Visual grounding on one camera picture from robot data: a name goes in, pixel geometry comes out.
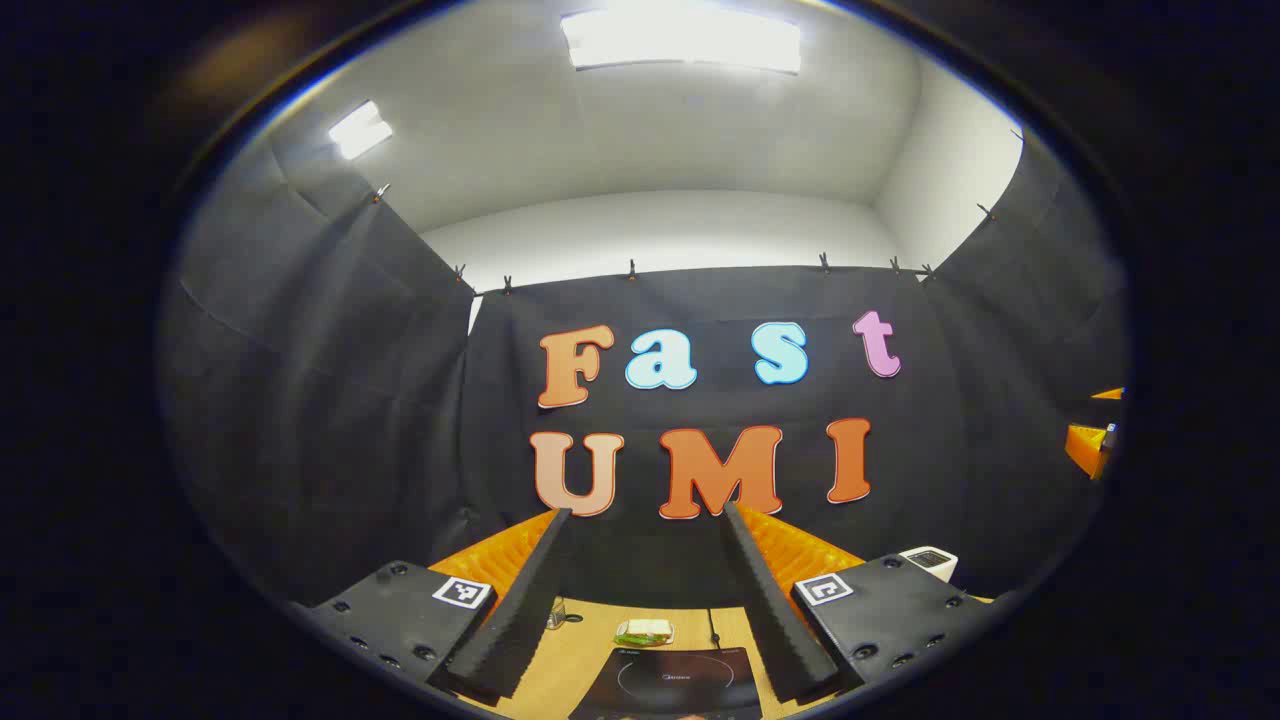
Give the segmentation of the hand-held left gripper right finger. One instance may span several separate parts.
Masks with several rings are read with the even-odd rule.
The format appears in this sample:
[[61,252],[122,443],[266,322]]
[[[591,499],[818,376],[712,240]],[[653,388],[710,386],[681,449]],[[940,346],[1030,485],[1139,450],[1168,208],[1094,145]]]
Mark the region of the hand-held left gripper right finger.
[[901,553],[851,559],[776,518],[728,503],[728,565],[765,674],[782,701],[906,683],[988,630],[995,601]]

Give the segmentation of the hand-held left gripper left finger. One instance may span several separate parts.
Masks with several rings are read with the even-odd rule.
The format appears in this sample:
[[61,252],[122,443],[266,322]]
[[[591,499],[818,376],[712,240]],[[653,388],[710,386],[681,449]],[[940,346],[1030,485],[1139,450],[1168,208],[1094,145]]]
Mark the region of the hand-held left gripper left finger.
[[332,647],[429,696],[515,694],[573,551],[570,510],[522,521],[430,568],[390,561],[288,614]]

